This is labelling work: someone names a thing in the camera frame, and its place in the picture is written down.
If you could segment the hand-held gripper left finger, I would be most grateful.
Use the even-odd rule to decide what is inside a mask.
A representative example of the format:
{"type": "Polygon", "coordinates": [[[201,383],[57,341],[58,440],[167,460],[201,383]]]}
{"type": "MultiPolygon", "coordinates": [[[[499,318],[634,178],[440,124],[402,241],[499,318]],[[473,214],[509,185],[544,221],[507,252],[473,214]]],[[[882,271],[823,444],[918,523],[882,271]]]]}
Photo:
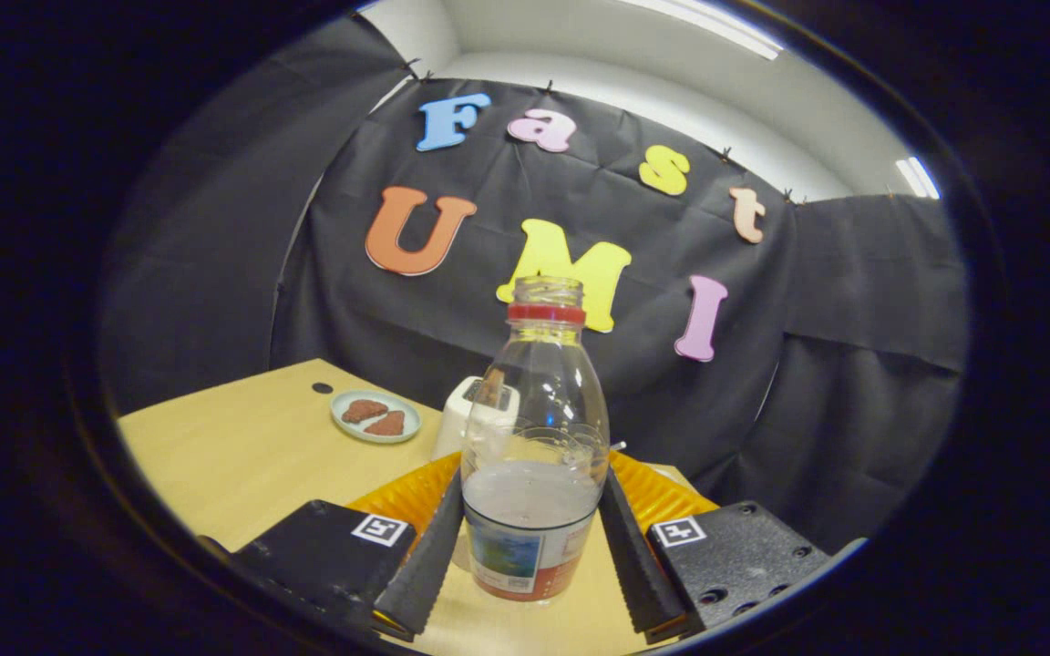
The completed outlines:
{"type": "Polygon", "coordinates": [[[349,504],[304,502],[234,551],[231,565],[308,620],[415,638],[461,528],[459,462],[437,458],[349,504]]]}

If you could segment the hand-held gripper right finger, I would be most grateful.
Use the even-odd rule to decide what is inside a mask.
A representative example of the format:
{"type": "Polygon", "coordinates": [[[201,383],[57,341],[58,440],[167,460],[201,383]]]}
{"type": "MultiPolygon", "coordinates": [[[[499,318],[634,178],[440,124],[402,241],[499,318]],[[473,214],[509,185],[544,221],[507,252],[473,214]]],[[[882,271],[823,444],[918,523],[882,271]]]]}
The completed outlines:
{"type": "Polygon", "coordinates": [[[755,501],[721,507],[632,457],[608,462],[600,515],[643,638],[691,638],[740,620],[832,560],[755,501]]]}

